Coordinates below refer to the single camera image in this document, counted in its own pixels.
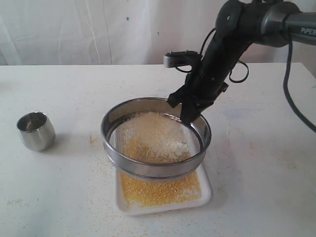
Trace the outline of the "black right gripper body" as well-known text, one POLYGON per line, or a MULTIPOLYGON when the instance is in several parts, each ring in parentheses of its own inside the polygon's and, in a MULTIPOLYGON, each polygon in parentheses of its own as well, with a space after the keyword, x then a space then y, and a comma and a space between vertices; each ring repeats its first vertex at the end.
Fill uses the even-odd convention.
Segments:
POLYGON ((242 54, 251 45, 249 37, 219 36, 216 33, 199 64, 198 73, 189 80, 188 100, 195 106, 210 106, 242 54))

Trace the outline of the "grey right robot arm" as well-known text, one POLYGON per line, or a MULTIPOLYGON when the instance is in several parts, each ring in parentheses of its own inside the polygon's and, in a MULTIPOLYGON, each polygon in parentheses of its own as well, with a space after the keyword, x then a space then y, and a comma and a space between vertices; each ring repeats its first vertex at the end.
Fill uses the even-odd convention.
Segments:
POLYGON ((229 0, 200 52, 165 54, 165 67, 191 67, 184 85, 169 95, 168 104, 181 105, 181 121, 191 123, 227 90, 225 79, 252 44, 283 47, 294 41, 315 44, 314 13, 303 13, 296 4, 282 0, 229 0))

